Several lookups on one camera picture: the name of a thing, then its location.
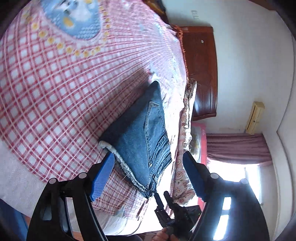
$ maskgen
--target air conditioner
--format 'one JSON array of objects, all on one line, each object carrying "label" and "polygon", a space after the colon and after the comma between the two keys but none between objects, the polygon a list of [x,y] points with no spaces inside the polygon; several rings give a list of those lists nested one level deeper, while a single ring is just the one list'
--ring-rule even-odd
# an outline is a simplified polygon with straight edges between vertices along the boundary
[{"label": "air conditioner", "polygon": [[256,127],[258,126],[259,121],[262,117],[264,108],[265,107],[262,102],[257,102],[257,101],[253,102],[253,106],[251,109],[249,120],[246,125],[246,133],[251,134],[251,135],[255,134]]}]

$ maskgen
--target wooden headboard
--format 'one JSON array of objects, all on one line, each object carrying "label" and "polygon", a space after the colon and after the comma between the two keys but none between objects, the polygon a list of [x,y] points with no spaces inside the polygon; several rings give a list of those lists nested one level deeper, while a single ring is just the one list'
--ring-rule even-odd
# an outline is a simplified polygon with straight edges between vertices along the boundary
[{"label": "wooden headboard", "polygon": [[212,27],[181,27],[189,78],[197,82],[192,120],[216,116],[218,71]]}]

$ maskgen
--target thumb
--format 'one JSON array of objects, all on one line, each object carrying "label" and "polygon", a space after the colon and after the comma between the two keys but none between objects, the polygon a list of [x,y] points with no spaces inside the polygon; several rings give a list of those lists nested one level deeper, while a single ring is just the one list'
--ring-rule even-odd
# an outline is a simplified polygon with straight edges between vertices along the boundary
[{"label": "thumb", "polygon": [[174,234],[172,234],[170,236],[170,241],[179,241],[179,239]]}]

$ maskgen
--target metal rivet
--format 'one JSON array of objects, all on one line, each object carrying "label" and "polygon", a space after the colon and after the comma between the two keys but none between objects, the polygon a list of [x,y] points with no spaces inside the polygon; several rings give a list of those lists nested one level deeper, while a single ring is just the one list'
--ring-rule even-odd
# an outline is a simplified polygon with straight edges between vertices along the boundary
[{"label": "metal rivet", "polygon": [[218,179],[219,175],[217,173],[211,173],[211,178]]},{"label": "metal rivet", "polygon": [[249,182],[248,182],[247,179],[244,178],[244,179],[241,179],[241,183],[242,183],[242,184],[248,184]]},{"label": "metal rivet", "polygon": [[86,178],[86,176],[87,176],[87,174],[86,174],[85,172],[82,172],[82,173],[80,173],[80,174],[78,175],[78,177],[79,177],[80,179],[84,179],[84,178]]},{"label": "metal rivet", "polygon": [[56,181],[57,181],[57,180],[56,180],[55,178],[51,178],[51,179],[49,180],[49,183],[50,183],[50,184],[54,184]]}]

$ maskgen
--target red fringe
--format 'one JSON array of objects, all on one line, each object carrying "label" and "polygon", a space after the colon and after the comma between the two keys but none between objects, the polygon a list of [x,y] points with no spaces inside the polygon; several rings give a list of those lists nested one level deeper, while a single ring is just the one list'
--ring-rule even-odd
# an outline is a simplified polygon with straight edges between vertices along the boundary
[{"label": "red fringe", "polygon": [[181,30],[181,28],[177,25],[172,25],[174,31],[177,32],[177,38],[180,41],[180,46],[181,46],[181,50],[182,50],[182,54],[183,54],[183,60],[184,60],[184,64],[185,64],[185,70],[186,70],[186,77],[187,77],[187,83],[189,83],[189,74],[188,74],[188,69],[187,69],[187,64],[186,64],[186,58],[185,58],[185,50],[183,48],[183,31]]}]

